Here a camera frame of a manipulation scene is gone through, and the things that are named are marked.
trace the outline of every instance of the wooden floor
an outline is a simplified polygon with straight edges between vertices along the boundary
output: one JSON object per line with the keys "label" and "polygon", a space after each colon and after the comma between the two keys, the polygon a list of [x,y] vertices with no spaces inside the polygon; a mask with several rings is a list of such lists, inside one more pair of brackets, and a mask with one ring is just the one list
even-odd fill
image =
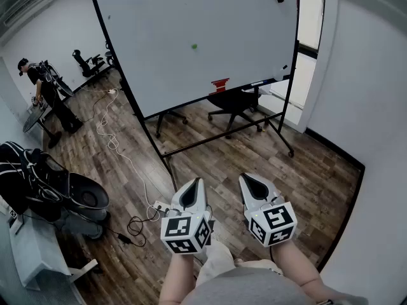
{"label": "wooden floor", "polygon": [[[101,79],[96,88],[118,87],[119,75],[111,71],[109,81]],[[92,117],[92,106],[102,92],[80,91],[68,101],[68,106],[82,120]],[[108,137],[97,134],[97,125],[106,106],[114,98],[107,95],[95,106],[95,117],[76,134],[64,133],[59,144],[49,152],[68,170],[86,175],[102,184],[109,193],[112,214],[110,227],[126,232],[132,216],[146,216],[146,200],[141,180],[130,163],[115,155],[108,146]],[[207,112],[216,110],[212,104],[200,102],[183,107],[179,112],[188,117],[188,124],[166,116],[157,144],[162,152],[185,146],[204,137],[221,133],[229,120],[216,115],[212,122]],[[260,118],[263,114],[250,114]],[[174,193],[169,174],[155,154],[137,119],[132,115],[123,92],[111,104],[106,116],[108,124],[100,132],[115,133],[119,151],[134,162],[147,184],[150,203],[155,200],[170,203]],[[157,119],[148,121],[155,131]],[[235,126],[245,124],[237,119]],[[51,116],[46,126],[51,131],[62,128]],[[231,140],[218,139],[172,157],[177,186],[202,177],[207,198],[216,220],[214,237],[226,244],[235,257],[245,261],[269,258],[243,224],[238,176],[242,172],[258,173],[274,182],[291,201],[298,218],[295,243],[315,264],[321,261],[341,225],[353,196],[359,171],[333,151],[307,135],[283,127],[282,133],[295,149],[293,159],[275,132],[266,127],[258,133],[255,127],[233,134]],[[89,273],[76,285],[86,302],[91,304],[156,304],[170,254],[160,241],[160,222],[145,222],[145,247],[124,245],[112,233],[100,241],[87,241],[82,236],[59,234],[59,242],[68,265],[84,265],[96,258],[103,273]],[[132,238],[134,243],[142,239]]]}

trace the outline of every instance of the whiteboard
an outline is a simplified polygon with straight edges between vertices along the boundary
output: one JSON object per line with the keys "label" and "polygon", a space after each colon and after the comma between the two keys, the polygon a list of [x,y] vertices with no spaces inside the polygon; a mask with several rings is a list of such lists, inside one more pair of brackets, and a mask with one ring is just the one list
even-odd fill
{"label": "whiteboard", "polygon": [[297,0],[93,3],[144,117],[291,71]]}

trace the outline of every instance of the person's arm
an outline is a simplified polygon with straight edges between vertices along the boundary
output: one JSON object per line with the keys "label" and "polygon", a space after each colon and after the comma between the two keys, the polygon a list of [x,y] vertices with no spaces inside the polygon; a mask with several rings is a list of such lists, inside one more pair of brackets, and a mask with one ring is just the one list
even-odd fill
{"label": "person's arm", "polygon": [[41,85],[43,84],[43,82],[41,80],[37,80],[36,84],[37,84],[36,100],[39,102],[39,100],[41,99]]}
{"label": "person's arm", "polygon": [[299,285],[302,290],[316,302],[328,299],[346,299],[348,295],[337,292],[322,282],[317,269],[308,258],[295,246],[293,241],[287,241],[272,247],[276,265],[284,276]]}
{"label": "person's arm", "polygon": [[178,305],[194,288],[193,255],[174,254],[161,289],[159,305]]}

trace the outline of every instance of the white table leg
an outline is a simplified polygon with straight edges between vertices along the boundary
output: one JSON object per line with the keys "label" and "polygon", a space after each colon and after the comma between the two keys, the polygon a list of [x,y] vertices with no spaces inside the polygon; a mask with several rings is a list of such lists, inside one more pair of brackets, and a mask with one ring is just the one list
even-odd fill
{"label": "white table leg", "polygon": [[96,261],[96,259],[93,259],[86,266],[84,266],[82,269],[69,268],[70,272],[72,273],[72,276],[70,276],[68,278],[69,283],[72,283],[76,279],[81,278],[85,273],[92,270],[95,266],[97,266],[97,261]]}

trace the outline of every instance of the black cap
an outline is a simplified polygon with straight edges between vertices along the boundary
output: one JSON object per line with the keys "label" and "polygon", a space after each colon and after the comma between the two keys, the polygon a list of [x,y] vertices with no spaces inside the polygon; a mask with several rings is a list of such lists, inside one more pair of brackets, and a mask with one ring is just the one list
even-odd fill
{"label": "black cap", "polygon": [[26,59],[26,58],[22,58],[21,60],[20,60],[20,62],[18,63],[18,69],[20,70],[20,76],[22,76],[23,75],[23,73],[22,73],[22,71],[21,71],[21,68],[23,67],[23,65],[26,65],[28,63],[28,60]]}

